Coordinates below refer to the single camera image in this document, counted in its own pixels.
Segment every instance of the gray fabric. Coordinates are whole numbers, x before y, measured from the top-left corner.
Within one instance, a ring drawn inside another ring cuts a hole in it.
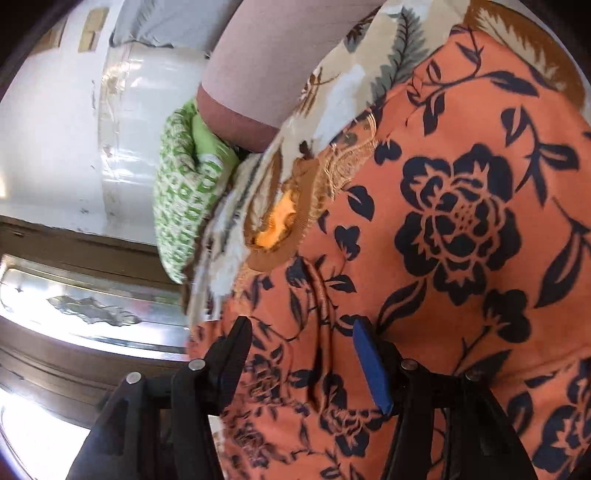
[[[211,51],[242,0],[125,0],[111,46],[138,41],[154,47]]]

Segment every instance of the white wall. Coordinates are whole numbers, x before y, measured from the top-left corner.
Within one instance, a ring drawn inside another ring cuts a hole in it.
[[[93,97],[122,0],[85,0],[59,49],[28,58],[0,103],[0,213],[102,233],[106,225]],[[88,12],[110,7],[94,53],[78,53]]]
[[[8,89],[0,103],[0,215],[155,243],[151,199],[160,132],[196,92],[206,62],[196,50],[110,48],[122,3],[83,1],[68,17],[60,48],[27,59]],[[97,7],[110,11],[96,52],[78,53],[88,12]],[[101,158],[109,130],[103,117],[99,135],[108,56],[132,69],[119,85],[116,135],[107,138],[114,155]]]

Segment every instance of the black floral pattern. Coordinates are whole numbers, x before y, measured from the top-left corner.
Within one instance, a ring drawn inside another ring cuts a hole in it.
[[[496,87],[509,93],[533,97],[540,96],[537,88],[531,82],[517,77],[513,72],[496,70],[494,72],[481,73],[482,52],[484,47],[478,45],[474,31],[470,27],[464,27],[461,25],[454,27],[451,35],[457,34],[468,34],[470,38],[468,46],[458,41],[456,42],[456,47],[462,53],[463,57],[473,65],[473,70],[469,75],[444,81],[444,72],[442,72],[441,67],[437,64],[436,60],[432,59],[427,66],[427,78],[425,81],[421,82],[421,90],[425,89],[429,91],[428,95],[423,98],[421,91],[415,84],[415,77],[408,82],[408,100],[417,108],[424,108],[423,128],[425,137],[435,133],[437,130],[439,117],[443,115],[446,110],[445,96],[447,91],[467,82],[487,79]]]
[[[455,305],[486,290],[486,270],[499,270],[521,247],[512,173],[503,157],[476,144],[452,165],[439,158],[406,162],[402,195],[413,207],[395,237],[407,271],[433,275]]]
[[[281,368],[283,359],[283,346],[271,353],[271,358],[266,358],[256,353],[249,361],[244,371],[250,374],[248,381],[248,394],[251,400],[263,404],[281,404]]]
[[[544,274],[535,308],[546,307],[566,298],[579,278],[585,251],[587,256],[591,254],[591,242],[586,237],[591,232],[591,228],[571,218],[556,199],[554,202],[570,224],[571,231],[569,241]]]
[[[251,467],[268,468],[271,460],[287,463],[287,458],[278,452],[276,445],[268,443],[253,422],[234,417],[228,428],[233,432],[232,439],[246,454]]]
[[[323,388],[328,395],[329,406],[320,416],[320,427],[335,436],[343,455],[364,457],[370,432],[377,431],[385,417],[379,410],[349,409],[347,391],[340,375],[327,375]]]
[[[530,164],[515,192],[521,190],[527,181],[532,179],[540,204],[544,206],[548,198],[548,187],[542,172],[542,163],[556,171],[578,170],[577,152],[568,145],[543,143],[529,113],[523,107],[518,115],[515,108],[504,110],[501,113],[501,122],[506,131],[507,147],[515,143],[525,131],[528,129],[531,131],[533,146],[531,153],[526,156]]]
[[[359,230],[358,226],[345,228],[344,226],[339,225],[335,228],[336,243],[349,262],[355,260],[361,252],[361,247],[357,243],[360,234],[361,230]]]
[[[496,334],[508,343],[526,342],[531,335],[530,321],[524,314],[527,303],[527,296],[522,290],[509,290],[505,293],[498,290],[488,292],[482,305],[484,322],[480,335],[470,343],[462,338],[462,355],[452,374],[470,371],[483,380],[493,380],[509,358],[511,349],[495,352],[468,367],[462,368],[462,366],[482,341],[490,335]]]
[[[554,410],[544,425],[534,465],[566,480],[591,443],[591,359],[578,364],[567,389],[569,403]]]

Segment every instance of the black leaf print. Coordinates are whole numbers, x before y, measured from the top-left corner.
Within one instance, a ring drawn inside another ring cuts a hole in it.
[[[342,333],[345,337],[353,336],[353,325],[357,320],[369,320],[363,315],[341,315],[339,320],[335,323],[335,329]]]
[[[312,450],[310,446],[310,434],[308,433],[308,427],[306,427],[306,424],[303,420],[300,422],[300,443],[306,450]]]
[[[527,112],[521,108],[521,115],[519,118],[519,125],[513,132],[514,125],[515,125],[515,109],[508,108],[501,113],[501,122],[503,123],[503,127],[506,130],[505,136],[505,146],[509,147],[510,145],[515,142],[522,134],[525,132],[525,129],[531,124],[530,116]]]
[[[253,280],[252,280],[252,284],[251,284],[251,294],[250,294],[250,299],[251,299],[251,303],[252,303],[252,309],[255,310],[259,300],[261,299],[261,292],[259,290],[260,287],[260,283],[259,283],[259,276],[257,275]]]
[[[525,380],[525,384],[528,388],[538,388],[544,385],[547,381],[552,380],[557,373],[558,370],[551,372],[547,375],[540,375],[539,377],[530,378],[528,380]]]
[[[540,152],[546,163],[555,170],[578,170],[579,156],[568,145],[541,144]]]
[[[318,348],[316,350],[316,358],[314,359],[314,367],[309,377],[309,386],[314,388],[320,381],[320,377],[322,377],[322,349]]]
[[[539,153],[536,153],[531,157],[530,166],[525,172],[525,175],[519,185],[517,185],[515,192],[520,191],[530,178],[534,181],[535,193],[538,196],[540,205],[544,206],[546,204],[546,200],[548,200],[548,187],[546,186],[546,180],[542,175],[542,171],[540,170]]]
[[[540,72],[538,72],[538,70],[535,67],[533,67],[529,62],[526,63],[528,68],[530,69],[531,76],[534,78],[538,85],[548,90],[554,90],[555,92],[558,92],[558,89],[551,83],[548,83],[544,76]]]
[[[418,286],[418,284],[419,282],[415,282],[413,285],[403,287],[386,299],[378,315],[376,331],[379,335],[384,333],[395,320],[411,316],[423,304],[427,292],[427,282],[423,279],[421,285]],[[384,318],[387,310],[392,306],[396,308]]]
[[[319,270],[320,267],[324,264],[325,260],[326,260],[326,255],[321,255],[320,257],[318,257],[318,259],[314,262],[314,268],[316,270]]]
[[[495,378],[498,372],[501,371],[503,364],[509,357],[511,350],[503,350],[497,353],[493,353],[476,363],[466,368],[463,373],[473,372],[479,374],[480,377],[485,381],[491,381]]]
[[[523,435],[534,417],[534,403],[528,391],[509,400],[507,416],[517,435]]]
[[[252,346],[258,348],[259,350],[267,350],[262,340],[259,337],[257,337],[254,333],[252,334]]]
[[[267,325],[266,323],[260,320],[257,320],[257,325],[259,327],[259,330],[267,338],[267,340],[271,340],[271,334],[269,333],[270,325]]]
[[[297,295],[290,289],[290,310],[291,315],[294,318],[295,322],[298,324],[300,330],[304,327],[304,317],[302,316],[301,312],[301,304],[300,299]]]
[[[374,160],[378,165],[383,165],[386,160],[396,161],[402,155],[402,148],[394,140],[388,143],[380,142],[374,150]]]
[[[271,352],[271,358],[277,363],[280,363],[283,360],[283,345],[278,346]]]
[[[349,480],[365,480],[363,475],[355,469],[352,463],[349,465]]]
[[[310,384],[312,370],[296,370],[290,373],[290,385],[294,388],[306,388]]]
[[[351,210],[371,222],[374,218],[375,205],[367,189],[362,185],[353,185],[347,189],[347,192],[351,194],[348,196]]]
[[[339,470],[338,467],[330,466],[330,467],[325,468],[324,470],[322,470],[320,472],[320,476],[324,480],[333,480],[335,478],[340,478],[340,470]]]
[[[265,278],[262,279],[261,285],[266,291],[275,287],[275,285],[273,285],[273,282],[271,281],[271,277],[269,277],[269,276],[266,276]]]
[[[326,280],[333,290],[344,291],[345,293],[356,293],[355,285],[348,275],[337,275]]]
[[[534,97],[540,96],[538,90],[530,82],[516,77],[511,72],[498,70],[497,72],[487,73],[484,76],[490,78],[493,85],[496,85],[507,92]]]
[[[520,191],[529,179],[533,179],[536,195],[542,206],[545,205],[548,199],[548,187],[546,180],[542,174],[541,162],[544,161],[550,168],[554,170],[578,170],[579,157],[568,145],[554,145],[545,144],[540,141],[540,136],[531,120],[528,112],[521,107],[521,119],[519,125],[513,133],[515,109],[504,110],[501,114],[501,122],[506,130],[505,143],[507,146],[511,145],[517,138],[519,138],[526,128],[529,127],[533,136],[533,148],[530,154],[525,158],[529,160],[530,164],[525,172],[523,179],[515,189],[515,192]]]
[[[333,463],[335,463],[335,464],[337,463],[337,461],[336,461],[336,452],[331,452],[329,449],[325,449],[325,450],[324,450],[324,453],[326,454],[326,456],[327,456],[328,458],[330,458],[330,460],[331,460]]]
[[[584,237],[591,229],[569,217],[560,204],[556,200],[554,202],[570,223],[571,233],[569,241],[544,274],[540,296],[534,308],[546,307],[565,298],[579,277],[584,250],[591,252],[591,244]]]
[[[285,269],[287,283],[295,288],[302,288],[307,284],[306,268],[304,259],[296,255],[293,263]]]
[[[330,213],[328,210],[325,210],[324,212],[322,212],[322,215],[320,215],[320,217],[318,218],[318,226],[320,227],[320,230],[323,231],[323,233],[326,234],[326,219],[329,217]]]
[[[423,128],[425,136],[431,135],[436,129],[439,122],[439,115],[445,111],[445,92],[439,95],[433,103],[431,108],[431,102],[427,102],[425,111],[423,112]]]
[[[429,65],[427,66],[427,75],[432,82],[434,82],[433,77],[437,80],[441,80],[441,68],[439,68],[439,65],[435,60],[429,62]]]
[[[471,50],[459,42],[456,42],[456,45],[468,60],[470,60],[474,65],[480,65],[480,54],[482,50]]]
[[[361,231],[358,226],[345,228],[339,225],[335,228],[335,240],[341,251],[345,253],[347,261],[351,262],[357,258],[361,252],[361,247],[357,244]]]

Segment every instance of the black rose print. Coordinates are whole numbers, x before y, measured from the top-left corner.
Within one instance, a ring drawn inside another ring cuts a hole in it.
[[[360,233],[358,226],[345,228],[339,225],[335,228],[335,240],[349,262],[355,260],[361,252],[361,247],[357,244]]]
[[[262,404],[281,404],[281,368],[283,346],[273,351],[271,358],[256,353],[244,371],[250,375],[248,394],[252,401]]]
[[[377,431],[385,420],[382,413],[379,410],[349,409],[347,391],[340,375],[327,375],[323,388],[329,406],[320,416],[320,427],[335,436],[343,455],[364,457],[370,432]]]
[[[394,244],[407,271],[433,273],[438,291],[455,305],[486,290],[486,271],[500,270],[521,247],[511,169],[503,157],[476,144],[452,165],[414,157],[406,162],[402,195],[413,207]]]
[[[569,403],[554,410],[542,431],[533,464],[566,480],[591,442],[591,361],[582,360],[567,388]]]
[[[579,278],[585,251],[591,254],[591,242],[586,238],[591,229],[569,217],[560,204],[556,200],[554,202],[570,224],[570,237],[544,274],[535,308],[546,307],[566,298]]]
[[[542,172],[542,163],[557,171],[578,170],[579,156],[568,145],[547,144],[540,140],[540,135],[527,110],[521,107],[519,114],[515,108],[508,108],[501,113],[501,123],[505,128],[505,145],[510,147],[526,130],[530,130],[533,138],[531,153],[526,156],[530,165],[515,189],[520,191],[529,179],[532,179],[535,192],[542,206],[548,199],[548,187]]]

